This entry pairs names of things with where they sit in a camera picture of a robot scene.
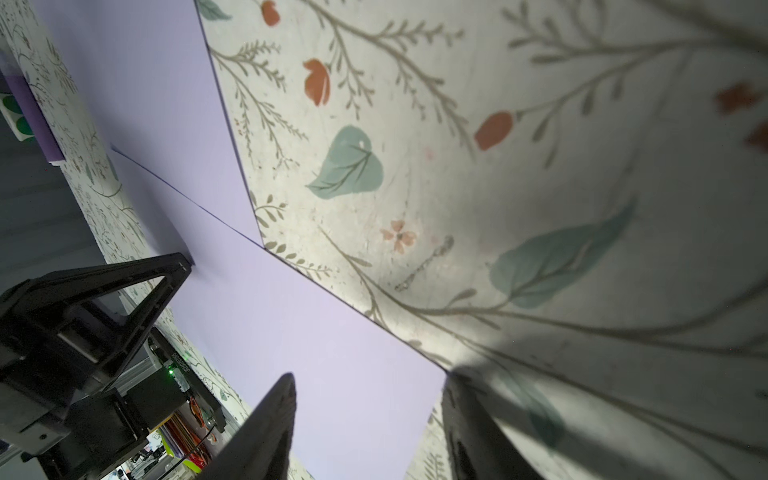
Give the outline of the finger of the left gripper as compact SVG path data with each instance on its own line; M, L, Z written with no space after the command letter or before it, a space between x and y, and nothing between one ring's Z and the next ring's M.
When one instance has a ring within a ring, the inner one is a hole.
M45 408L110 386L192 271L181 253L55 271L1 296L1 381Z

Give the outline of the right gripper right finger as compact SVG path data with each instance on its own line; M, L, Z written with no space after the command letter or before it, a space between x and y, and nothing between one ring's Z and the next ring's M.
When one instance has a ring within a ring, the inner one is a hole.
M457 375L446 377L443 429L452 474L459 480L541 480Z

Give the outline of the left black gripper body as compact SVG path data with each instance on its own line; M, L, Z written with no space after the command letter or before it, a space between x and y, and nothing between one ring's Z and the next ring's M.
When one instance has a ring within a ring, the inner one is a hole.
M36 460L48 479L99 479L148 444L148 429L125 397L150 376L141 360L115 387L76 393L63 405L22 392L1 373L1 441L24 462Z

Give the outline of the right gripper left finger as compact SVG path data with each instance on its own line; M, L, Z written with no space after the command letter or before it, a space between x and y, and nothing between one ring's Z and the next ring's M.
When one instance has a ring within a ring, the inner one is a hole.
M295 378L285 373L197 478L286 480L296 410Z

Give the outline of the purple paper sheet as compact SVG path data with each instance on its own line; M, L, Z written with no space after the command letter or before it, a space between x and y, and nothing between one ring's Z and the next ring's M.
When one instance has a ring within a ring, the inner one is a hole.
M191 1L37 1L152 249L171 308L249 406L296 379L293 453L317 479L402 479L444 373L264 250Z

